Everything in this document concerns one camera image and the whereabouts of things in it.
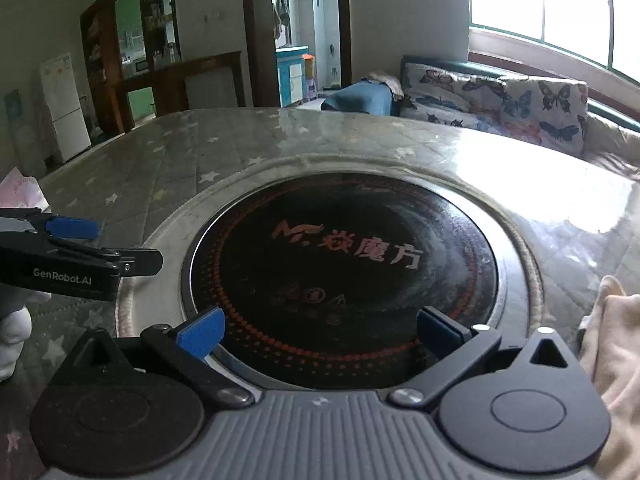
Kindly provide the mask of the white gloved left hand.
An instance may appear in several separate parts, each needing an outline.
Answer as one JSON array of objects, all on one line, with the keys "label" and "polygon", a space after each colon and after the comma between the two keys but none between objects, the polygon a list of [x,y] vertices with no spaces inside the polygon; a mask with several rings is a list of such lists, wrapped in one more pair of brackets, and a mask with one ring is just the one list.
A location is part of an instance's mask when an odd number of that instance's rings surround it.
[{"label": "white gloved left hand", "polygon": [[32,318],[26,308],[30,290],[1,285],[0,379],[8,380],[21,356],[24,343],[32,333]]}]

